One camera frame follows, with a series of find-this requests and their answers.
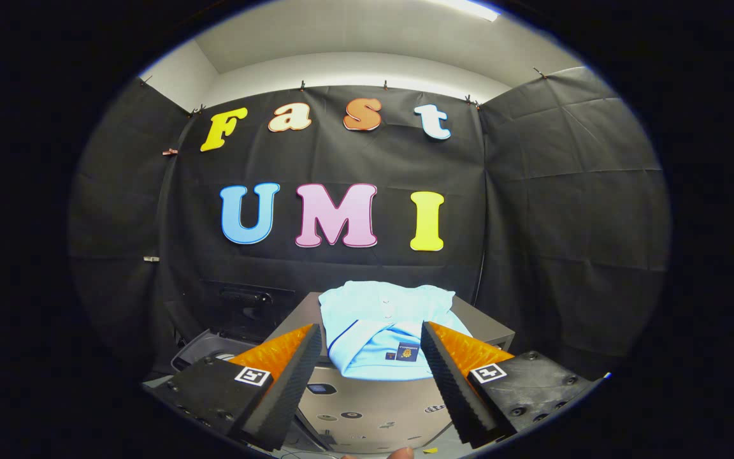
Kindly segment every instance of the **blue letter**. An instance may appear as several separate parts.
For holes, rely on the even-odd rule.
[[[440,120],[446,119],[446,113],[439,112],[438,107],[432,104],[415,107],[414,111],[420,114],[423,131],[428,136],[438,140],[449,139],[452,133],[449,132],[449,129],[440,127]]]
[[[248,192],[245,186],[229,186],[219,192],[222,198],[222,232],[226,238],[237,244],[256,244],[268,237],[273,225],[273,195],[279,191],[279,184],[261,183],[254,186],[259,195],[259,218],[257,226],[243,228],[240,221],[242,197]]]

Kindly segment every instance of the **finger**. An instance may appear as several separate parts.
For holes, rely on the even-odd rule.
[[[413,459],[413,450],[410,447],[399,449],[387,459]]]

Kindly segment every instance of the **black fabric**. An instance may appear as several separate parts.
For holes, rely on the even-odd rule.
[[[189,119],[140,81],[117,96],[79,160],[69,206],[76,258],[142,258],[157,247],[157,200],[172,158],[162,152]]]
[[[68,250],[76,289],[94,329],[135,379],[155,357],[176,351],[157,299],[157,263],[143,257],[158,255],[159,197],[174,159],[162,152],[176,145],[186,115],[132,82],[94,129],[73,177]],[[160,363],[157,370],[171,371]]]
[[[382,123],[373,131],[343,126],[347,103],[359,97],[382,102]],[[312,124],[301,131],[268,131],[273,111],[294,102],[309,105]],[[436,104],[449,114],[443,126],[452,131],[451,139],[436,142],[426,136],[420,117],[413,113],[414,107],[425,104]],[[241,107],[248,108],[248,115],[224,137],[225,144],[201,152],[210,117]],[[171,255],[161,263],[178,279],[186,302],[200,298],[201,279],[295,290],[297,299],[347,280],[405,287],[432,284],[470,299],[480,273],[486,218],[479,122],[475,107],[457,99],[379,87],[277,91],[207,108],[178,155],[166,228]],[[280,185],[270,235],[257,244],[229,241],[220,225],[221,189],[247,187],[241,221],[254,226],[259,201],[253,188],[270,181]],[[294,239],[300,233],[302,198],[296,189],[306,183],[324,185],[336,205],[351,185],[376,185],[372,222],[378,244],[347,247],[340,235],[335,246],[323,242],[298,247]],[[410,248],[416,222],[410,195],[416,191],[434,191],[445,198],[440,206],[445,247],[440,252]]]
[[[482,105],[486,258],[475,306],[595,379],[627,354],[661,291],[664,176],[630,109],[569,69]]]
[[[343,126],[347,103],[359,97],[382,102],[373,131]],[[101,308],[96,322],[113,329],[105,333],[122,337],[114,339],[119,353],[146,358],[156,372],[171,371],[175,329],[186,337],[214,325],[198,307],[206,280],[293,290],[297,299],[347,280],[437,285],[514,329],[513,353],[539,349],[588,379],[626,355],[656,304],[670,233],[664,176],[630,109],[587,69],[536,79],[480,111],[460,99],[379,87],[276,91],[205,108],[190,121],[148,87],[131,87],[120,100],[82,159],[70,251],[133,259],[127,273],[143,269],[142,256],[160,256],[142,284],[137,276],[117,281],[115,291],[127,291],[124,309],[85,298]],[[273,111],[295,102],[309,105],[312,124],[271,133]],[[422,130],[412,108],[425,104],[448,114],[446,142]],[[242,107],[248,115],[224,145],[201,152],[212,116]],[[172,145],[180,154],[163,157]],[[253,188],[263,182],[280,185],[271,233],[257,244],[229,241],[219,192],[247,187],[241,221],[250,227],[259,217]],[[298,247],[296,188],[306,183],[324,185],[337,205],[351,185],[376,185],[378,244],[347,247],[342,234],[334,246]],[[445,197],[440,252],[410,248],[416,191]],[[98,278],[95,266],[90,275]],[[139,296],[148,285],[152,292]]]

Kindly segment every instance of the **shirt label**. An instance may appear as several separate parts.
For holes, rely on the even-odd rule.
[[[396,352],[396,360],[402,362],[414,362],[417,359],[417,352],[421,345],[413,343],[399,343],[398,351]]]

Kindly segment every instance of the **pink letter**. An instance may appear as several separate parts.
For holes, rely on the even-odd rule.
[[[373,222],[370,219],[376,192],[378,189],[375,185],[355,184],[347,189],[342,203],[336,207],[323,185],[309,183],[298,187],[296,194],[302,196],[302,233],[296,238],[296,245],[316,247],[321,244],[321,238],[315,232],[315,222],[319,221],[330,245],[336,243],[347,222],[347,234],[342,239],[344,245],[375,246],[378,239],[373,235]]]

